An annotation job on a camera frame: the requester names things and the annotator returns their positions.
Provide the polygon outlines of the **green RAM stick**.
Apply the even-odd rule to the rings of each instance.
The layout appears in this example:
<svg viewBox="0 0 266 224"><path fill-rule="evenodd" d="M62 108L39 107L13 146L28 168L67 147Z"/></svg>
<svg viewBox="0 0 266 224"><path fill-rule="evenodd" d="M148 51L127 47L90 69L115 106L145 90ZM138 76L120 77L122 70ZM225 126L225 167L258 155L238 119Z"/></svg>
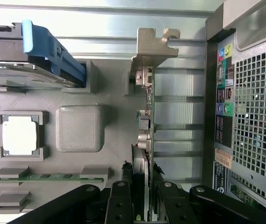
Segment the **green RAM stick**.
<svg viewBox="0 0 266 224"><path fill-rule="evenodd" d="M73 182L103 182L103 178L80 177L79 174L27 174L18 178L0 178L0 182L45 182L45 181L73 181Z"/></svg>

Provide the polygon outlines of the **grey printed parts rack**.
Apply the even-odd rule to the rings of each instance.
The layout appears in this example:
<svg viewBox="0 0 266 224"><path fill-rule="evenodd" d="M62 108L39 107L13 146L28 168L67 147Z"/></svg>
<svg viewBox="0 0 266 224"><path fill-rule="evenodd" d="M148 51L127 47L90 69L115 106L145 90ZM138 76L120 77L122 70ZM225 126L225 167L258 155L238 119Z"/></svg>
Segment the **grey printed parts rack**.
<svg viewBox="0 0 266 224"><path fill-rule="evenodd" d="M128 60L86 61L85 88L0 87L0 178L27 174L79 174L103 182L0 182L0 214L38 208L80 185L104 187L121 178L139 133L137 111L145 107L133 90ZM38 123L37 150L10 156L2 147L2 123L31 116Z"/></svg>

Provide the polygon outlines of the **open black PC case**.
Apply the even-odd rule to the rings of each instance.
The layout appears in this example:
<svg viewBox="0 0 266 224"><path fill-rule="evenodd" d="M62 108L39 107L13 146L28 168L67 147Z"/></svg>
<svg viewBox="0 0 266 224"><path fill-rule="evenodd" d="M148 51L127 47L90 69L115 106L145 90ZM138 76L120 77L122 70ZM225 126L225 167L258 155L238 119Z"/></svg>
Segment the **open black PC case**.
<svg viewBox="0 0 266 224"><path fill-rule="evenodd" d="M205 31L202 183L266 208L266 0L223 0Z"/></svg>

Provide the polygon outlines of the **silver CPU chip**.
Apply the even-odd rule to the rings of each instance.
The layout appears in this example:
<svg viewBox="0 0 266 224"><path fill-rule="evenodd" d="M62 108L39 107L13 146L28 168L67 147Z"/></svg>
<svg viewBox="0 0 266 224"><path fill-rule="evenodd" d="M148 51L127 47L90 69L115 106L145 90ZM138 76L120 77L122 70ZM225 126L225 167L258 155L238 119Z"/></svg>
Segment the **silver CPU chip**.
<svg viewBox="0 0 266 224"><path fill-rule="evenodd" d="M31 156L37 150L38 123L31 116L9 116L2 123L2 147L10 156Z"/></svg>

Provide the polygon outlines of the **hard disk in blue caddy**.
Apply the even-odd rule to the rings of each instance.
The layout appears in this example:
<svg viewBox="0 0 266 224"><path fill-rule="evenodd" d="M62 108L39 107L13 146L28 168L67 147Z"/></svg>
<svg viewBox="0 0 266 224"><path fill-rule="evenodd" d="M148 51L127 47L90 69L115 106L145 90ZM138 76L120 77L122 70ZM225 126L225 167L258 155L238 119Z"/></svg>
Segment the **hard disk in blue caddy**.
<svg viewBox="0 0 266 224"><path fill-rule="evenodd" d="M0 87L85 88L87 71L45 27L0 25Z"/></svg>

